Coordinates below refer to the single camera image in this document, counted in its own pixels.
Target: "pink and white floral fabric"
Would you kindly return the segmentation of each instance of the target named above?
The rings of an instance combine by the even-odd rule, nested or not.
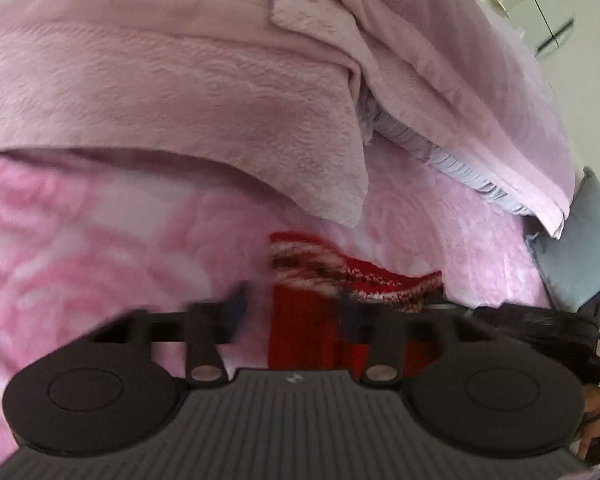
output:
[[[201,159],[0,155],[0,399],[17,370],[107,317],[220,298],[240,280],[253,284],[250,311],[224,357],[230,368],[264,366],[274,231],[319,235],[408,276],[441,269],[465,304],[546,306],[520,218],[387,140],[365,152],[369,193],[355,228]],[[0,461],[15,447],[0,408]]]

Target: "pillow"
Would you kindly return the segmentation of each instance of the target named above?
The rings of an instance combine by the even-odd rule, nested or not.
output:
[[[562,237],[542,232],[526,243],[555,308],[576,312],[600,291],[600,182],[590,168],[584,169]]]

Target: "red knit garment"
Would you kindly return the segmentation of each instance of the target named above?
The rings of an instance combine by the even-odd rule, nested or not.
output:
[[[318,237],[295,232],[270,236],[273,267],[273,316],[269,368],[330,370],[348,368],[358,378],[368,345],[345,343],[338,336],[336,300],[346,290],[360,301],[394,304],[419,312],[424,297],[442,288],[442,273],[401,276],[350,258]],[[414,376],[437,355],[434,344],[405,345],[405,376]]]

